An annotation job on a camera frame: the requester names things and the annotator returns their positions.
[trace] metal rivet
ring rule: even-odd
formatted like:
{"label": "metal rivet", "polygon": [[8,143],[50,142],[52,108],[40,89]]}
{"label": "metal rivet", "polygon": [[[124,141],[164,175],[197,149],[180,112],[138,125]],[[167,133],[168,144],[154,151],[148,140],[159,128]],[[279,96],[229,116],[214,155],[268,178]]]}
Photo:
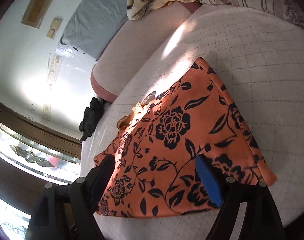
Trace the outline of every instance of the metal rivet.
{"label": "metal rivet", "polygon": [[53,184],[51,182],[48,182],[46,185],[45,185],[45,188],[52,188]]}
{"label": "metal rivet", "polygon": [[235,182],[235,179],[233,177],[227,177],[226,181],[229,183],[233,183],[233,182]]}
{"label": "metal rivet", "polygon": [[260,182],[259,182],[259,185],[260,185],[261,187],[267,186],[267,184],[266,184],[264,181],[260,181]]}
{"label": "metal rivet", "polygon": [[79,177],[79,178],[76,179],[76,182],[79,183],[79,184],[83,183],[84,181],[85,181],[84,177]]}

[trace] blue gripper pad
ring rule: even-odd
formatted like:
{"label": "blue gripper pad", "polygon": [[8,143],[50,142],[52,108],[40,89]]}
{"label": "blue gripper pad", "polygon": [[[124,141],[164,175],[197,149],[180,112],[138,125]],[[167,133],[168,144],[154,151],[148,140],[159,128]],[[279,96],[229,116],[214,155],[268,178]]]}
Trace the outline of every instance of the blue gripper pad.
{"label": "blue gripper pad", "polygon": [[195,159],[195,166],[211,202],[215,203],[218,207],[221,207],[224,200],[221,195],[220,185],[209,169],[208,164],[200,155],[198,155]]}

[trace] gray fabric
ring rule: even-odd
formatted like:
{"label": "gray fabric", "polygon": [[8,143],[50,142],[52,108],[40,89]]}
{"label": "gray fabric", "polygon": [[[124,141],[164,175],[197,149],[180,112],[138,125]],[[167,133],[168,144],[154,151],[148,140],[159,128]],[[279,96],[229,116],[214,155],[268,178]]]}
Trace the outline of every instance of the gray fabric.
{"label": "gray fabric", "polygon": [[62,41],[98,59],[126,20],[126,0],[82,0]]}

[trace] orange floral fabric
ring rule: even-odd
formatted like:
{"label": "orange floral fabric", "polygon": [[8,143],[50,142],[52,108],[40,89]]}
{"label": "orange floral fabric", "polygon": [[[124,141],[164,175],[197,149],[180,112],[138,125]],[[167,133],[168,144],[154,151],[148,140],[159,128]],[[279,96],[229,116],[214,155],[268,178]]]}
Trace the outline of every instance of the orange floral fabric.
{"label": "orange floral fabric", "polygon": [[106,154],[115,156],[116,168],[98,204],[101,215],[151,218],[216,208],[196,172],[198,154],[241,183],[276,180],[225,85],[202,58],[136,113],[95,165]]}

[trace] white wall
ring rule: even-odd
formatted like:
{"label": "white wall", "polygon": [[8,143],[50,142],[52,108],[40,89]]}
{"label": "white wall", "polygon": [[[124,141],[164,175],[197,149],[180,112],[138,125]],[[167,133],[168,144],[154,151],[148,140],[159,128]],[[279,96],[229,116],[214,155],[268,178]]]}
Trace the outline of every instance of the white wall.
{"label": "white wall", "polygon": [[[69,79],[64,78],[64,71],[59,72],[57,79],[63,79],[65,82],[64,85],[58,84],[61,89],[60,96],[64,94],[62,90],[66,90],[68,95],[65,99],[75,101],[70,104],[52,105],[50,116],[45,119],[43,104],[40,103],[42,100],[39,98],[42,99],[43,96],[40,87],[47,81],[55,48],[81,0],[53,0],[39,29],[21,24],[29,2],[30,0],[15,0],[0,22],[0,102],[35,122],[78,138],[80,134],[77,126],[82,120],[80,113],[90,102],[93,93],[90,88],[89,67],[84,70],[82,65],[79,66],[83,73],[80,83],[84,87],[86,82],[86,88],[82,90],[84,98],[80,94],[74,97],[75,89],[67,88],[73,84],[67,84]],[[46,34],[54,17],[62,19],[63,22],[52,40],[47,38]],[[72,106],[77,110],[71,114]]]}

